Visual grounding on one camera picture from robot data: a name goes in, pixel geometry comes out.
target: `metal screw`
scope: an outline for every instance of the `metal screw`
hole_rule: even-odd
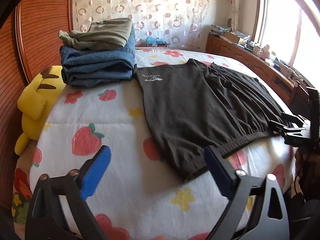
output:
[[[267,178],[270,179],[270,180],[276,180],[277,179],[276,176],[274,174],[272,174],[272,173],[269,173],[267,175]]]
[[[47,179],[48,178],[48,174],[42,174],[41,176],[40,176],[40,180],[45,180],[45,179]]]
[[[71,176],[76,176],[76,175],[79,174],[79,170],[73,169],[73,170],[71,170],[71,171],[69,172],[69,174],[70,174]]]
[[[245,176],[245,175],[246,175],[246,173],[245,173],[244,170],[236,170],[236,174],[237,174],[238,176]]]

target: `plush toy arm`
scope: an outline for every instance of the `plush toy arm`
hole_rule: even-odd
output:
[[[20,156],[27,147],[29,140],[29,137],[25,133],[22,133],[16,142],[14,152]]]
[[[45,98],[36,92],[41,80],[41,74],[36,75],[32,82],[25,87],[18,99],[20,111],[33,120],[37,120],[40,117],[46,102]]]

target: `olive green garment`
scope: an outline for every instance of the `olive green garment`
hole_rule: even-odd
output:
[[[125,46],[130,36],[132,21],[128,18],[92,23],[88,32],[59,31],[58,36],[65,46],[84,50],[115,50]]]

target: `blue gripper pad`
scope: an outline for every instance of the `blue gripper pad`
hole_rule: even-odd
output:
[[[83,200],[94,194],[110,162],[111,149],[110,147],[105,147],[82,179],[80,196]]]
[[[222,196],[229,200],[234,197],[233,184],[236,181],[235,170],[228,160],[214,153],[213,147],[204,149],[204,160],[214,178]]]

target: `window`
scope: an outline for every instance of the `window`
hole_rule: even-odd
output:
[[[265,0],[260,46],[270,46],[278,59],[320,90],[320,37],[295,0]]]

